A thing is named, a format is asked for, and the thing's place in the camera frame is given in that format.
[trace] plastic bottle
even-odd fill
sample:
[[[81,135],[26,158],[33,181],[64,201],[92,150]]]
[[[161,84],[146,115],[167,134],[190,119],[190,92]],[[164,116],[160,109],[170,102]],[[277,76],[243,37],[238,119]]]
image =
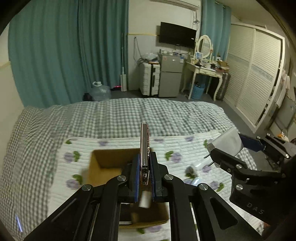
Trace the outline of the plastic bottle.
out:
[[[93,82],[93,86],[90,92],[94,101],[103,101],[111,99],[110,87],[102,85],[101,82]]]

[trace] gray checkered bedspread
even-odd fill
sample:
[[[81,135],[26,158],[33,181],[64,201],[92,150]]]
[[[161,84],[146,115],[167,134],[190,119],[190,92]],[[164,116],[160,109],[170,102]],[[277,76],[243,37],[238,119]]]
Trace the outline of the gray checkered bedspread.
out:
[[[47,217],[55,155],[64,139],[139,137],[142,121],[149,123],[151,136],[224,132],[234,126],[220,107],[205,102],[113,99],[48,109],[27,107],[14,126],[0,179],[0,219],[9,232],[22,240]],[[247,150],[239,158],[256,169]]]

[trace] open cardboard box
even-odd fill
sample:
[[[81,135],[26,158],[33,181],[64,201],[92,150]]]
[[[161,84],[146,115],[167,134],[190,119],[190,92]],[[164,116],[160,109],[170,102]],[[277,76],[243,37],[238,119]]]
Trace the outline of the open cardboard box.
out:
[[[131,163],[133,158],[140,153],[135,149],[109,149],[94,150],[91,154],[87,182],[94,187],[106,184],[108,180],[121,175],[125,165]],[[139,207],[142,191],[151,191],[151,184],[139,186],[139,199],[131,204],[130,225],[120,225],[120,228],[147,228],[164,224],[168,221],[168,211],[165,203],[151,202],[149,208]]]

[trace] mini fridge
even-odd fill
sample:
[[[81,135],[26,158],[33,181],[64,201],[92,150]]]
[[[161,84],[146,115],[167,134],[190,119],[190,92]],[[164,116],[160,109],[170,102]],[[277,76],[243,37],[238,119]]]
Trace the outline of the mini fridge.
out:
[[[179,94],[184,57],[160,54],[159,97],[177,97]]]

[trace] television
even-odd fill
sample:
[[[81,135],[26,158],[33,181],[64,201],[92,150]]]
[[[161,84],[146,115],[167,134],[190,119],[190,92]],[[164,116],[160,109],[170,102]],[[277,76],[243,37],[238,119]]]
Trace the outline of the television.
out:
[[[161,22],[159,42],[188,48],[195,47],[196,30],[180,25]]]

